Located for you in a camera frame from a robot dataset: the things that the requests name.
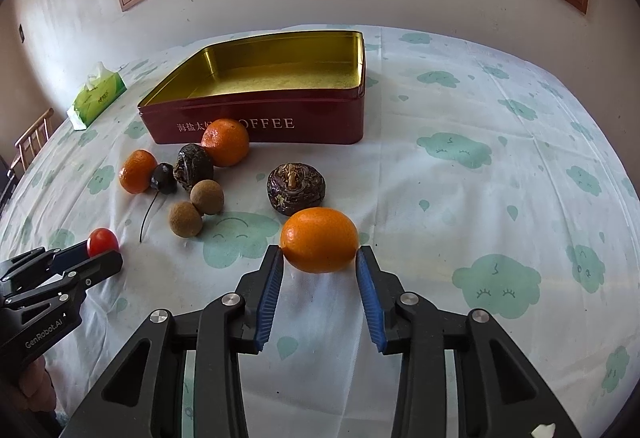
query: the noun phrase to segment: human hand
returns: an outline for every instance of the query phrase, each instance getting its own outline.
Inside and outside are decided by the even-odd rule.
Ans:
[[[9,398],[18,409],[46,412],[55,410],[56,391],[45,369],[44,357],[27,366],[18,378],[18,388],[8,388]]]

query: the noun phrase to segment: table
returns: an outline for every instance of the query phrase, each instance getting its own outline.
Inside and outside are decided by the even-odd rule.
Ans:
[[[130,62],[120,69],[128,90],[86,131],[65,121],[31,165],[0,221],[0,257],[109,227],[124,258],[121,274],[88,291],[82,325],[47,353],[58,409],[74,411],[152,310],[201,309],[260,265],[285,220],[265,177],[302,161],[324,175],[324,205],[351,217],[384,270],[440,309],[493,313],[583,436],[599,436],[640,373],[640,204],[600,129],[554,76],[503,52],[372,26],[286,30],[314,28],[364,33],[364,139],[254,144],[219,170],[221,216],[238,220],[227,235],[246,238],[217,244],[220,218],[197,238],[174,236],[167,214],[187,199],[180,190],[158,198],[138,243],[152,193],[129,195],[116,179],[137,148],[175,161],[179,147],[156,145],[136,105],[181,61],[230,36]],[[399,359],[370,342],[353,270],[309,275],[287,264],[271,340],[240,367],[252,437],[390,435]],[[455,404],[447,412],[456,436]]]

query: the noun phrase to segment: white wall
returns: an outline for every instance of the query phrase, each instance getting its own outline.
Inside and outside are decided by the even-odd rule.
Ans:
[[[20,49],[12,0],[0,5],[0,154],[11,164],[14,142],[50,107]],[[60,118],[52,119],[57,127]]]
[[[14,0],[26,55],[66,110],[98,60],[119,67],[199,38],[304,23],[377,24],[461,37],[532,61],[580,99],[640,185],[640,8],[590,0]]]

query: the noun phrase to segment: metal screw cap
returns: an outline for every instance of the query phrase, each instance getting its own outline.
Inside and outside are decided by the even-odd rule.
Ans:
[[[409,306],[413,306],[414,304],[418,304],[419,297],[413,292],[404,292],[400,296],[400,302],[402,304],[407,304]]]
[[[158,324],[163,323],[165,320],[167,320],[168,317],[169,314],[166,310],[155,310],[149,317],[149,320],[151,320],[151,322],[153,323]]]
[[[235,306],[240,302],[240,296],[236,292],[225,294],[222,297],[222,304],[225,306]]]
[[[487,312],[484,310],[475,310],[471,314],[471,318],[475,320],[477,323],[487,323],[491,318]]]

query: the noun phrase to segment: blue gripper pad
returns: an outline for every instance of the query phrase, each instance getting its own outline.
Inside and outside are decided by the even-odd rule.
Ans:
[[[380,306],[378,292],[376,292],[367,260],[361,250],[356,254],[356,279],[371,341],[378,347],[379,352],[383,352],[386,348],[384,312]]]
[[[278,303],[278,295],[280,294],[280,285],[282,284],[282,274],[284,272],[284,258],[282,252],[279,251],[275,258],[275,263],[271,267],[269,277],[264,285],[260,304],[256,313],[256,331],[255,346],[258,351],[262,351],[264,345],[269,341],[271,334],[271,326],[273,325],[273,316],[276,313],[276,304]]]

